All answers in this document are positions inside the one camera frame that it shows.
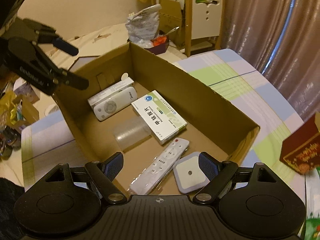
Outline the dark red open tray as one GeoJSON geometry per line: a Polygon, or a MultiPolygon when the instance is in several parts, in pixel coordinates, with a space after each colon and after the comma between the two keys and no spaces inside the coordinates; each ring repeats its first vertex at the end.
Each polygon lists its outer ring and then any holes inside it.
{"type": "Polygon", "coordinates": [[[168,35],[159,36],[159,37],[151,40],[153,47],[147,48],[147,50],[155,55],[163,54],[167,51],[167,48],[169,46],[169,42],[170,41],[169,41],[168,35]]]}

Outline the small brown cardboard carton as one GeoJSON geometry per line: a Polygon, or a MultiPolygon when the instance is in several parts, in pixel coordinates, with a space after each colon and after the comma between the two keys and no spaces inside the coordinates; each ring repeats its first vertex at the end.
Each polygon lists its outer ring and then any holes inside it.
{"type": "Polygon", "coordinates": [[[161,10],[159,11],[159,30],[168,33],[172,29],[179,27],[169,34],[169,39],[177,48],[183,49],[185,44],[185,19],[184,10],[177,1],[161,0],[161,10]]]}

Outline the green white snack bag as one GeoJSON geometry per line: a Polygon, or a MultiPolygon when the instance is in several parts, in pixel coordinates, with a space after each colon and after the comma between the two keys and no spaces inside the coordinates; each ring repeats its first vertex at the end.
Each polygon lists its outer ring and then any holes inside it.
{"type": "Polygon", "coordinates": [[[320,180],[319,167],[306,178],[306,227],[304,239],[319,239],[320,232],[320,180]]]}

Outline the brown cardboard box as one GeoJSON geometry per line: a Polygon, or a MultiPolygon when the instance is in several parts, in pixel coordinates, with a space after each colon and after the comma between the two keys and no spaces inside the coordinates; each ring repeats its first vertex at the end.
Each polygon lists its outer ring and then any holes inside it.
{"type": "Polygon", "coordinates": [[[86,90],[62,85],[53,95],[84,156],[104,161],[120,151],[114,131],[142,117],[151,134],[129,146],[124,166],[114,183],[123,192],[171,142],[189,141],[187,153],[207,152],[219,161],[241,163],[260,127],[231,102],[200,80],[135,44],[118,47],[76,71],[88,80],[86,90]],[[90,97],[120,81],[134,81],[137,101],[100,121],[88,103],[90,97]]]}

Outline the white blue medicine box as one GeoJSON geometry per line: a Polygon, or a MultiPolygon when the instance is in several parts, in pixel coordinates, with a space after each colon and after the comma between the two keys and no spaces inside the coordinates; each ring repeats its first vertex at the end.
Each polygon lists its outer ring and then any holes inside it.
{"type": "Polygon", "coordinates": [[[187,126],[187,122],[156,90],[142,96],[131,105],[161,145],[173,139],[187,126]]]}

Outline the long white bagged remote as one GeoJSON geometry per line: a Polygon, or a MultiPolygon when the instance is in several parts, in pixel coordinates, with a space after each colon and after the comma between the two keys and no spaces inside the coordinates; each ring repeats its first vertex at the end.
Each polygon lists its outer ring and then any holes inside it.
{"type": "Polygon", "coordinates": [[[174,164],[189,147],[189,141],[175,138],[165,150],[129,186],[129,192],[148,195],[172,170],[174,164]]]}

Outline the white square night light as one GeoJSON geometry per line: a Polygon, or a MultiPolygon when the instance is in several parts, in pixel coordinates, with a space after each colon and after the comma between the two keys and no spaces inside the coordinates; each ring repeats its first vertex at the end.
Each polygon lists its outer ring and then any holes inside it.
{"type": "Polygon", "coordinates": [[[209,183],[199,167],[199,155],[200,152],[193,152],[179,159],[173,167],[176,184],[182,194],[201,189],[209,183]]]}

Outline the brown curtain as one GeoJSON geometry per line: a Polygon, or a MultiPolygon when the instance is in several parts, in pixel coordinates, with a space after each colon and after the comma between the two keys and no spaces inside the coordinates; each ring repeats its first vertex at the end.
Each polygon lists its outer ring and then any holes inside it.
{"type": "Polygon", "coordinates": [[[319,0],[224,0],[221,46],[308,120],[319,111],[319,0]]]}

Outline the white crocodile medicine box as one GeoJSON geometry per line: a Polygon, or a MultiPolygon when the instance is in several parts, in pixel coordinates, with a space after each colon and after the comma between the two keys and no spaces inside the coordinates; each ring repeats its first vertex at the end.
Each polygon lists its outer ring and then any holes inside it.
{"type": "Polygon", "coordinates": [[[110,87],[100,91],[99,93],[95,94],[94,96],[90,97],[87,101],[91,108],[94,108],[97,104],[102,102],[103,100],[109,98],[113,94],[116,94],[127,87],[133,86],[134,81],[128,77],[124,80],[121,80],[110,87]]]}

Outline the clear plastic cup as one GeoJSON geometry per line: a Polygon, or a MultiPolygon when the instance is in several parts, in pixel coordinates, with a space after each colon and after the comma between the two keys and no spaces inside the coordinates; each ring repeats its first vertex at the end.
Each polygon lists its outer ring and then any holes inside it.
{"type": "Polygon", "coordinates": [[[112,133],[120,149],[126,151],[148,138],[151,130],[142,117],[136,116],[117,125],[112,133]]]}

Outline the plaid tablecloth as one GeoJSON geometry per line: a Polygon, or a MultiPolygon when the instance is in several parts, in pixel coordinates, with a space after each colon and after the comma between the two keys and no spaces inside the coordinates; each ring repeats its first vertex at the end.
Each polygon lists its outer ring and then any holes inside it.
{"type": "Polygon", "coordinates": [[[251,167],[268,165],[295,193],[305,197],[305,178],[280,162],[281,145],[302,125],[284,97],[230,49],[171,64],[132,44],[96,58],[79,59],[72,71],[89,80],[86,90],[60,87],[55,113],[22,133],[26,189],[58,163],[82,166],[120,150],[113,130],[136,116],[132,107],[99,121],[88,98],[127,73],[139,97],[157,91],[187,122],[180,137],[188,152],[205,151],[219,160],[251,167]]]}

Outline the crumpled silver plastic bag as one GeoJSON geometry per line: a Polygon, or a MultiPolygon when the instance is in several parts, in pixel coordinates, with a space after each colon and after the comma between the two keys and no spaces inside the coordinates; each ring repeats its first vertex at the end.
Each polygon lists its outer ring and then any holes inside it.
{"type": "Polygon", "coordinates": [[[153,47],[152,40],[159,33],[159,11],[161,8],[160,4],[152,5],[127,18],[125,27],[131,43],[145,49],[153,47]]]}

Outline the red paper gift bag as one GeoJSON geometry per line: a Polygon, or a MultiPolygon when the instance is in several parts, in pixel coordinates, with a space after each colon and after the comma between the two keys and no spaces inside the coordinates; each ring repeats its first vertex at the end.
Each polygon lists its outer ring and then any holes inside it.
{"type": "Polygon", "coordinates": [[[283,141],[279,160],[304,175],[319,167],[319,145],[319,112],[316,112],[283,141]]]}

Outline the short white remote control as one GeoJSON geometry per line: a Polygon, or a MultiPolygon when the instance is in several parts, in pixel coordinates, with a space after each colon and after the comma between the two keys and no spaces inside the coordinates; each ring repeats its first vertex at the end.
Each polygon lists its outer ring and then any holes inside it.
{"type": "Polygon", "coordinates": [[[136,100],[137,92],[130,86],[97,104],[93,112],[99,121],[104,121],[136,100]]]}

